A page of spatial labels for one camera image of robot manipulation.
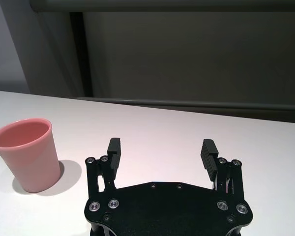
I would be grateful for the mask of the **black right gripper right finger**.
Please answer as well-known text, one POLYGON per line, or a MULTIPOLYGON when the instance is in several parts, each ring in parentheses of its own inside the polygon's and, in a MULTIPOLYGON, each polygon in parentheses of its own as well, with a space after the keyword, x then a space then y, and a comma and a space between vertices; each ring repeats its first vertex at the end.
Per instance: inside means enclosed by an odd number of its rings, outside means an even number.
POLYGON ((213 183, 213 190, 234 197, 244 197, 241 161, 237 159, 227 161, 224 157, 220 157, 212 139, 203 140, 201 159, 213 183))

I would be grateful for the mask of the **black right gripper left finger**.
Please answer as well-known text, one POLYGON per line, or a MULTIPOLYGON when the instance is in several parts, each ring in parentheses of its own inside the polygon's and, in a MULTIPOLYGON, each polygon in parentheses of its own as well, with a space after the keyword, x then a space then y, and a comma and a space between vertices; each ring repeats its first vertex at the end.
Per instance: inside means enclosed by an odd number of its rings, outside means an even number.
POLYGON ((88 195, 96 196, 99 191, 98 177, 104 180, 104 191, 112 192, 116 190, 115 179, 121 158, 120 138, 111 138, 107 154, 95 159, 88 157, 85 160, 87 169, 88 195))

